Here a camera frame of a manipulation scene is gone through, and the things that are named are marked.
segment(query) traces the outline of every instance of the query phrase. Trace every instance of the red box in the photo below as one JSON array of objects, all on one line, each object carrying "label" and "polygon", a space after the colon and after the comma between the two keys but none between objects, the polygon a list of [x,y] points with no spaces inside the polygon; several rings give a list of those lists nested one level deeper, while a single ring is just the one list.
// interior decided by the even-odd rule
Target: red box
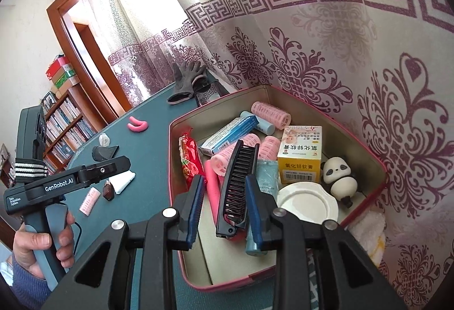
[{"label": "red box", "polygon": [[58,72],[58,70],[66,65],[69,64],[70,61],[67,57],[60,57],[54,60],[54,62],[49,66],[49,68],[46,71],[46,76],[49,80],[52,79],[52,77]]}]

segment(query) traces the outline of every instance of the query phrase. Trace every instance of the screw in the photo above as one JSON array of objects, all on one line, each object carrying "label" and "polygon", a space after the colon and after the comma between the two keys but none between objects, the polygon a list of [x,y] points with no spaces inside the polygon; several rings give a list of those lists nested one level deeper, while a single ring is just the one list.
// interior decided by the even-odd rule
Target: screw
[{"label": "screw", "polygon": [[112,224],[110,225],[114,230],[119,230],[124,227],[124,221],[121,219],[117,219],[116,221],[113,221]]},{"label": "screw", "polygon": [[287,214],[287,210],[282,209],[281,207],[278,207],[278,208],[275,208],[275,209],[273,210],[273,214],[274,214],[275,216],[280,216],[280,217],[282,217],[282,216],[284,216],[285,214]]},{"label": "screw", "polygon": [[323,225],[325,226],[326,229],[329,229],[330,231],[334,231],[338,226],[337,222],[333,221],[331,219],[328,221],[325,221],[323,223]]},{"label": "screw", "polygon": [[172,218],[173,216],[176,216],[176,210],[172,207],[168,207],[167,209],[163,210],[163,215],[166,218]]}]

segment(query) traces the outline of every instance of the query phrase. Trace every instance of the yellow medicine box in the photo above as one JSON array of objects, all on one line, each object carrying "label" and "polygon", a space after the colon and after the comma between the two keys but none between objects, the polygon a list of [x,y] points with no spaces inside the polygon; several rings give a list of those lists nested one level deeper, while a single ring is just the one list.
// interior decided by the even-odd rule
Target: yellow medicine box
[{"label": "yellow medicine box", "polygon": [[321,126],[287,126],[278,153],[281,182],[319,182]]}]

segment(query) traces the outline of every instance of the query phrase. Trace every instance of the stacked boxes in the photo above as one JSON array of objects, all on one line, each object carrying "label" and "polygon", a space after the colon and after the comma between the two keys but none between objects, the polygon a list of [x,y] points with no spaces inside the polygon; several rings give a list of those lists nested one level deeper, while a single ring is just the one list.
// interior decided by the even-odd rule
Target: stacked boxes
[{"label": "stacked boxes", "polygon": [[59,98],[70,87],[80,82],[73,66],[65,56],[56,58],[46,72],[47,78],[54,84],[56,96]]}]

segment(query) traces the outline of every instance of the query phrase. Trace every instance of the sheer curtain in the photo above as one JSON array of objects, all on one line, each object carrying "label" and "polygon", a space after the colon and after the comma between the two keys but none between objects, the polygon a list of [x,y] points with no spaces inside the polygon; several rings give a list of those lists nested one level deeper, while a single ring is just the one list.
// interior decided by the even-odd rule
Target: sheer curtain
[{"label": "sheer curtain", "polygon": [[83,0],[138,104],[204,61],[269,83],[344,124],[385,163],[381,270],[422,307],[454,260],[454,16],[446,0]]}]

